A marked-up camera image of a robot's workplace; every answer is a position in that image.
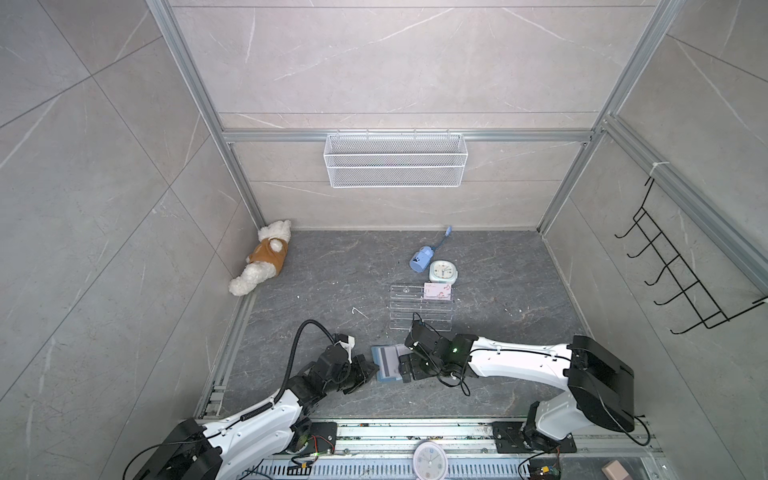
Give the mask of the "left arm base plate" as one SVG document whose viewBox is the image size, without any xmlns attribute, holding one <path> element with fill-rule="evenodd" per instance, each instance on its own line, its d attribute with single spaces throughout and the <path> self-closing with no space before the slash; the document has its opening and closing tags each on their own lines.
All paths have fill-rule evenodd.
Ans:
<svg viewBox="0 0 768 480">
<path fill-rule="evenodd" d="M 283 453 L 333 454 L 336 450 L 337 432 L 336 422 L 313 422 L 305 418 L 291 427 L 292 436 Z"/>
</svg>

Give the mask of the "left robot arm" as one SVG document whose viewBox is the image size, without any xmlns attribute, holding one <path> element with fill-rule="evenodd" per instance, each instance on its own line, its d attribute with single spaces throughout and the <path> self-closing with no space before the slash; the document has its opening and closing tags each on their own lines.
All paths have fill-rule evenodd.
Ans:
<svg viewBox="0 0 768 480">
<path fill-rule="evenodd" d="M 352 353 L 343 335 L 320 357 L 286 379 L 278 392 L 234 416 L 200 423 L 187 419 L 145 449 L 143 466 L 129 461 L 124 479 L 242 479 L 279 453 L 316 451 L 309 414 L 332 392 L 350 394 L 376 377 L 378 365 Z"/>
</svg>

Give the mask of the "pink white credit card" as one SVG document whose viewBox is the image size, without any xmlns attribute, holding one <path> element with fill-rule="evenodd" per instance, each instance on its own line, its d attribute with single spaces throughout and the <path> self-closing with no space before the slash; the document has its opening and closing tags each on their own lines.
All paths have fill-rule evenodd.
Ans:
<svg viewBox="0 0 768 480">
<path fill-rule="evenodd" d="M 425 300 L 450 301 L 452 299 L 452 285 L 449 283 L 426 282 L 423 285 L 423 298 Z"/>
</svg>

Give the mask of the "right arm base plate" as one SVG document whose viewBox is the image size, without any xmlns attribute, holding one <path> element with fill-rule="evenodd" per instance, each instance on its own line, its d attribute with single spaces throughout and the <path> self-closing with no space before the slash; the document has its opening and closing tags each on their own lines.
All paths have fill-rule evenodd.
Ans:
<svg viewBox="0 0 768 480">
<path fill-rule="evenodd" d="M 550 452 L 576 453 L 571 435 L 563 440 L 552 440 L 522 421 L 496 421 L 491 423 L 492 437 L 500 454 Z"/>
</svg>

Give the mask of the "clear acrylic organizer tray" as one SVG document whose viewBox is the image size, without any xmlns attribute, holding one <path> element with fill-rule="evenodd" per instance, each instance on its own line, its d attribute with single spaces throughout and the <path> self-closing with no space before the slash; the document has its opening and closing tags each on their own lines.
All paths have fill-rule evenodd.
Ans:
<svg viewBox="0 0 768 480">
<path fill-rule="evenodd" d="M 424 285 L 393 284 L 389 289 L 389 327 L 407 331 L 414 319 L 421 319 L 438 332 L 448 332 L 456 312 L 454 299 L 427 299 Z"/>
</svg>

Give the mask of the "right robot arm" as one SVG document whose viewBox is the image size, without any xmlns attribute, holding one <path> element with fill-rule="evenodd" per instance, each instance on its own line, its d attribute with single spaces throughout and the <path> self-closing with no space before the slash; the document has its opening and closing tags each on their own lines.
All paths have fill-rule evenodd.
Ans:
<svg viewBox="0 0 768 480">
<path fill-rule="evenodd" d="M 590 426 L 631 434 L 635 429 L 634 371 L 594 339 L 575 335 L 568 344 L 525 345 L 474 334 L 442 335 L 414 320 L 398 356 L 405 382 L 435 378 L 470 394 L 468 378 L 532 381 L 560 393 L 529 407 L 513 442 L 550 451 Z"/>
</svg>

